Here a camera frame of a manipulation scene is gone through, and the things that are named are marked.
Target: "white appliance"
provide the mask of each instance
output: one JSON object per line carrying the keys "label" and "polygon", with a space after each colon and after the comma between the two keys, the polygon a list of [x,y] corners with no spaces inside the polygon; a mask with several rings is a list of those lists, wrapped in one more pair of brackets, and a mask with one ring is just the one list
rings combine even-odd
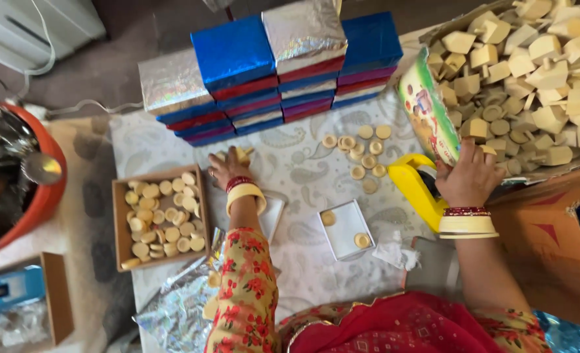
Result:
{"label": "white appliance", "polygon": [[[91,0],[35,0],[52,40],[56,58],[104,37],[105,27]],[[0,63],[24,72],[45,65],[50,44],[31,0],[0,0]]]}

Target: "orange container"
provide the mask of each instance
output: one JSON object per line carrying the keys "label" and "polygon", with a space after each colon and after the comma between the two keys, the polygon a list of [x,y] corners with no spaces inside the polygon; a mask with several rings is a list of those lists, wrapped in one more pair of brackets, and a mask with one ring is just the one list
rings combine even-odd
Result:
{"label": "orange container", "polygon": [[55,184],[37,186],[35,195],[26,209],[24,216],[15,227],[11,228],[8,233],[0,238],[0,249],[35,229],[44,221],[49,220],[54,215],[56,207],[61,201],[61,197],[63,197],[67,183],[67,163],[63,151],[61,151],[59,144],[50,136],[50,133],[45,130],[41,122],[23,108],[10,104],[2,105],[30,126],[37,141],[39,141],[39,149],[41,152],[54,157],[60,163],[61,169],[63,170],[63,177]]}

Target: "floral print sleeve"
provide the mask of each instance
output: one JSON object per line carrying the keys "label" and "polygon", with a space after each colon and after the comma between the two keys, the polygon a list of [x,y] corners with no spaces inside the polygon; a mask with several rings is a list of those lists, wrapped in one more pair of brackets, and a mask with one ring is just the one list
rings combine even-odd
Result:
{"label": "floral print sleeve", "polygon": [[275,333],[277,280],[268,242],[250,228],[231,230],[224,242],[218,310],[206,353],[279,352]]}
{"label": "floral print sleeve", "polygon": [[471,313],[506,352],[552,353],[532,313],[514,309],[478,309]]}

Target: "floor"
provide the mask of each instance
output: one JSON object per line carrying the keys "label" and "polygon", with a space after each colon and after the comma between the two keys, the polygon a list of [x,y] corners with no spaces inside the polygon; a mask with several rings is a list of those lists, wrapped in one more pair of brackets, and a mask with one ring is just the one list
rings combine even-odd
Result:
{"label": "floor", "polygon": [[[292,0],[235,0],[235,18],[256,14]],[[391,11],[400,34],[450,20],[483,4],[484,0],[344,0],[341,18]],[[113,108],[141,102],[137,63],[191,46],[189,33],[227,21],[202,0],[93,0],[110,39],[90,43],[71,57],[57,62],[46,75],[31,81],[27,102],[49,109],[75,106],[94,99]],[[13,96],[23,87],[22,74],[0,65],[0,97]],[[61,117],[101,113],[96,106]]]}

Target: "woman's right hand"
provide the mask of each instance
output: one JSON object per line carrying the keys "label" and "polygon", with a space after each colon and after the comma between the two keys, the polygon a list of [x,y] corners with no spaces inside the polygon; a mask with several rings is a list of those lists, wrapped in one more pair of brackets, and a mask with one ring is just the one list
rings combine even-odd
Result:
{"label": "woman's right hand", "polygon": [[460,159],[453,170],[436,162],[436,187],[449,207],[483,207],[506,174],[495,169],[497,156],[484,153],[472,138],[462,139]]}
{"label": "woman's right hand", "polygon": [[218,187],[221,187],[222,190],[226,190],[226,185],[236,176],[253,179],[253,174],[248,170],[248,167],[239,164],[235,146],[229,148],[226,161],[222,161],[216,155],[210,153],[209,162],[211,166],[207,168],[207,172],[218,180]]}

